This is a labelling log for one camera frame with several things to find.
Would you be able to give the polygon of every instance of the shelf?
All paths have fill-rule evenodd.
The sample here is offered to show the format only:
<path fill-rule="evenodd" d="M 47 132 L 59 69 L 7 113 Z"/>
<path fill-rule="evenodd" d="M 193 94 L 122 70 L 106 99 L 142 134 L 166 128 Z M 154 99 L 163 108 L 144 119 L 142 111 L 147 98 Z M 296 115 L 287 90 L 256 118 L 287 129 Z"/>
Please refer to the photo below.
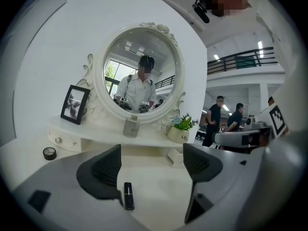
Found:
<path fill-rule="evenodd" d="M 182 144 L 172 142 L 166 135 L 162 135 L 151 126 L 146 126 L 145 128 L 140 127 L 136 138 L 128 138 L 122 134 L 123 128 L 104 128 L 87 123 L 76 125 L 62 119 L 59 115 L 51 117 L 47 123 L 52 128 L 63 133 L 100 143 L 174 148 L 183 147 Z"/>

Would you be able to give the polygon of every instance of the picture frame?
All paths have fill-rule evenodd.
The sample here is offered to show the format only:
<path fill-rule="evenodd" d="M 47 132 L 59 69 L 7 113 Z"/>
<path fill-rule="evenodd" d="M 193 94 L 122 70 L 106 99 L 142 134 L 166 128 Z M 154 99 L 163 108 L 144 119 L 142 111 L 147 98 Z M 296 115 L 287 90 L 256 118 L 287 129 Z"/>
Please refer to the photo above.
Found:
<path fill-rule="evenodd" d="M 63 103 L 61 118 L 80 125 L 90 90 L 70 85 Z"/>

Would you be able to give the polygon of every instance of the blue flower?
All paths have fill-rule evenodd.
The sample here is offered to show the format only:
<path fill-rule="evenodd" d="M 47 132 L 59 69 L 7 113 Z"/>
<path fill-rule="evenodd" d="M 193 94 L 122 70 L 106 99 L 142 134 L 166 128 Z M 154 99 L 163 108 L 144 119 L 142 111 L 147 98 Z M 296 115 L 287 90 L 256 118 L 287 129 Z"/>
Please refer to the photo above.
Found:
<path fill-rule="evenodd" d="M 174 123 L 174 124 L 180 124 L 180 123 L 181 123 L 181 120 L 182 120 L 182 119 L 181 119 L 180 117 L 177 116 L 177 117 L 173 118 L 173 123 Z"/>

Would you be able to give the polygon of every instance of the black square sticker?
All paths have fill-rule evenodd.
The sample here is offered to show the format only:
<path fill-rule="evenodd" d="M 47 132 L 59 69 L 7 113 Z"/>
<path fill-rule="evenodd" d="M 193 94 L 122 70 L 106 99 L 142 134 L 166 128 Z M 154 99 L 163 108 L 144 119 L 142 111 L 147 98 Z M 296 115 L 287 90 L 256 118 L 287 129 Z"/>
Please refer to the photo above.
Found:
<path fill-rule="evenodd" d="M 271 117 L 271 120 L 273 121 L 275 131 L 276 131 L 276 135 L 278 135 L 283 130 L 283 128 L 285 127 L 284 119 L 283 119 L 283 116 L 282 116 L 278 106 L 274 107 L 270 111 L 269 115 Z"/>

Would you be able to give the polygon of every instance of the perfume bottle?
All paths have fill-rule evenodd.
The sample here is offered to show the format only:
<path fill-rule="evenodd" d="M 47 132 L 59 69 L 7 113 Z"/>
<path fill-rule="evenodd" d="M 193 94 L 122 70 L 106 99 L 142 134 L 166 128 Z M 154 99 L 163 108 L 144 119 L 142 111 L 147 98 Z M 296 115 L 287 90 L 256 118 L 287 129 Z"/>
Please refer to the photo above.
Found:
<path fill-rule="evenodd" d="M 139 131 L 140 122 L 137 121 L 137 116 L 132 115 L 125 120 L 123 135 L 130 138 L 137 137 Z"/>

